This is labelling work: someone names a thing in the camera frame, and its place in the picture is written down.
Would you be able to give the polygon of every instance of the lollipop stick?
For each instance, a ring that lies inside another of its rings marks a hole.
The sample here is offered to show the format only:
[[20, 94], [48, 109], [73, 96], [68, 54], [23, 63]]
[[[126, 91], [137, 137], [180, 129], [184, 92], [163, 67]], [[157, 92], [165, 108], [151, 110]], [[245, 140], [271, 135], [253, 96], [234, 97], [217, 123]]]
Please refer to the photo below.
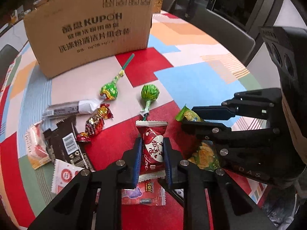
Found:
[[125, 68], [128, 66], [128, 64], [130, 63], [130, 61], [133, 59], [133, 57], [135, 56], [135, 54], [133, 53], [129, 59], [126, 61], [126, 63], [124, 64], [124, 66], [122, 67], [123, 70], [125, 70]]

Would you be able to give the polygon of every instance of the lollipop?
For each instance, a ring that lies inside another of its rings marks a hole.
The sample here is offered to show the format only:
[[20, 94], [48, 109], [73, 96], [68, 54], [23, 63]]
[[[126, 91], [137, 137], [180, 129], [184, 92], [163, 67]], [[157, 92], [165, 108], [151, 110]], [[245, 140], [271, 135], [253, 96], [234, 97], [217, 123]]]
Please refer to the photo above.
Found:
[[105, 84], [100, 89], [100, 96], [103, 100], [115, 100], [117, 98], [118, 91], [117, 91], [116, 83], [121, 77], [124, 76], [125, 68], [128, 66], [128, 64], [133, 59], [133, 57], [134, 57], [134, 53], [129, 57], [125, 65], [122, 67], [119, 73], [114, 77], [114, 79], [110, 83]]
[[142, 99], [145, 100], [146, 106], [145, 109], [140, 111], [140, 114], [143, 116], [143, 121], [146, 121], [146, 118], [149, 114], [149, 107], [151, 102], [156, 101], [160, 94], [159, 89], [155, 85], [144, 85], [141, 91]]

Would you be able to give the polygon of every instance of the red candy wrapper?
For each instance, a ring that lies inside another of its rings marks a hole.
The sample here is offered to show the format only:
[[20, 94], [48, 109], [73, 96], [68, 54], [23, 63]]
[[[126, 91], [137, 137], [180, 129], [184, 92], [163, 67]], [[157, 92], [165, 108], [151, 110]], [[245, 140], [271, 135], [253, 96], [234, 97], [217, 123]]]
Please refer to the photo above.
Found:
[[100, 133], [104, 126], [104, 119], [112, 118], [113, 114], [109, 108], [109, 104], [101, 104], [97, 113], [90, 117], [85, 123], [85, 132], [77, 135], [78, 142], [88, 143], [91, 141], [90, 137]]
[[139, 182], [134, 190], [122, 190], [122, 204], [164, 206], [165, 190], [160, 186], [157, 179]]
[[163, 164], [163, 134], [168, 125], [163, 121], [136, 121], [143, 139], [139, 182], [165, 176]]

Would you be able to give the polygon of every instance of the chocolate bar wrapper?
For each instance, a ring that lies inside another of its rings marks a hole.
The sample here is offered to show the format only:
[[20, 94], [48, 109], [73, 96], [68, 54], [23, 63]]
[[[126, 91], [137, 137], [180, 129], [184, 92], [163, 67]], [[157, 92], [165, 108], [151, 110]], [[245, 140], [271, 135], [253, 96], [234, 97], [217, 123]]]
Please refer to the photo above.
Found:
[[49, 156], [53, 164], [55, 164], [55, 159], [59, 159], [77, 167], [94, 171], [83, 143], [76, 142], [75, 124], [76, 116], [70, 116], [57, 123], [56, 127], [44, 132]]
[[134, 190], [122, 190], [122, 204], [164, 206], [165, 190], [157, 179], [139, 182]]
[[197, 151], [192, 154], [188, 161], [196, 164], [202, 170], [214, 171], [220, 168], [219, 160], [212, 145], [212, 141], [202, 140], [197, 146]]

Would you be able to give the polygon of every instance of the chair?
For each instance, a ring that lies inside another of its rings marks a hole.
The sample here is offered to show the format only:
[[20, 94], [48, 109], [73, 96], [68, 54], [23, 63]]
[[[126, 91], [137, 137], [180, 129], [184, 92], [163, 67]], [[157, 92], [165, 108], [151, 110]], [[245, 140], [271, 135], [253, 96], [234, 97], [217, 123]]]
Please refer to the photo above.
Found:
[[254, 49], [255, 40], [246, 32], [206, 8], [198, 6], [189, 22], [216, 39], [243, 64]]
[[18, 55], [18, 51], [9, 44], [6, 44], [0, 51], [0, 89], [3, 85], [7, 70], [10, 64]]
[[162, 2], [162, 10], [169, 12], [175, 0], [163, 0]]

